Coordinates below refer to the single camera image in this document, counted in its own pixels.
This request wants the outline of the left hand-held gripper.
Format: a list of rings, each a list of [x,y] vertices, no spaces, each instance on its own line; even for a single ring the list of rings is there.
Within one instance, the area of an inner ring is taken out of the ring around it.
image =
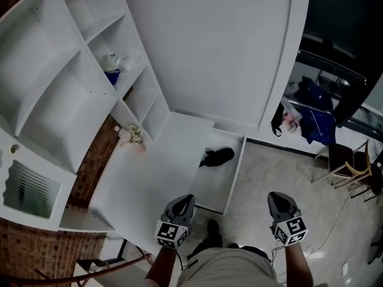
[[[160,246],[178,249],[189,237],[194,203],[195,197],[192,194],[180,196],[168,203],[154,232]]]

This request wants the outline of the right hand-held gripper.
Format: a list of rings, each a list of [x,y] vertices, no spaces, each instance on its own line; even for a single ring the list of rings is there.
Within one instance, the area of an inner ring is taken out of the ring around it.
[[[280,219],[280,204],[281,212],[289,214],[292,218],[273,223],[270,228],[272,234],[283,246],[290,246],[301,242],[307,235],[308,229],[303,221],[303,216],[300,215],[300,209],[295,199],[283,193],[278,195],[274,191],[270,192],[268,194],[268,207],[273,219]]]

